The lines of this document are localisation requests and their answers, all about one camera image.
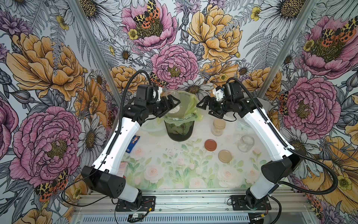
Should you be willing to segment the glass jar orange lid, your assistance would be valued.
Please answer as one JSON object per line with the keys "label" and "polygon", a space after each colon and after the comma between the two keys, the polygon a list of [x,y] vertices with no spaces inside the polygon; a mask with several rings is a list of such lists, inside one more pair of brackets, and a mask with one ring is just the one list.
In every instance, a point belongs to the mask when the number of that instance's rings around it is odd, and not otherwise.
{"label": "glass jar orange lid", "polygon": [[171,96],[171,99],[174,102],[175,107],[172,108],[168,114],[169,115],[179,115],[184,112],[184,106],[181,105],[181,101],[174,96]]}

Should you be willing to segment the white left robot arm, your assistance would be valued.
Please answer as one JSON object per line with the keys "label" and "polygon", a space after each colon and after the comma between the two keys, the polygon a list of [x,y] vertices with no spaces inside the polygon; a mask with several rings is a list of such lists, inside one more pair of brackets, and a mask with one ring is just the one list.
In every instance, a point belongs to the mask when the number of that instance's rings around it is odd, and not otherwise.
{"label": "white left robot arm", "polygon": [[84,166],[82,177],[89,189],[110,198],[126,201],[133,210],[142,204],[142,191],[117,175],[120,162],[142,124],[153,115],[161,118],[176,108],[180,100],[171,94],[161,97],[158,87],[140,85],[136,97],[120,109],[116,129],[100,156]]}

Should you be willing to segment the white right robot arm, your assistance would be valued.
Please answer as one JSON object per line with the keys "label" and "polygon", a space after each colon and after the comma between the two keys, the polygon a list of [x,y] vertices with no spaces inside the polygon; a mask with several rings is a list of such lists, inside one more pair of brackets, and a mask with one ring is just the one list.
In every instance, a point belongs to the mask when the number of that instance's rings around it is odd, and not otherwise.
{"label": "white right robot arm", "polygon": [[238,114],[253,129],[271,158],[262,165],[258,180],[246,191],[246,206],[256,209],[302,160],[268,118],[261,102],[242,83],[226,82],[223,87],[214,89],[213,94],[213,97],[204,97],[197,107],[208,109],[209,114],[218,119],[230,112]]}

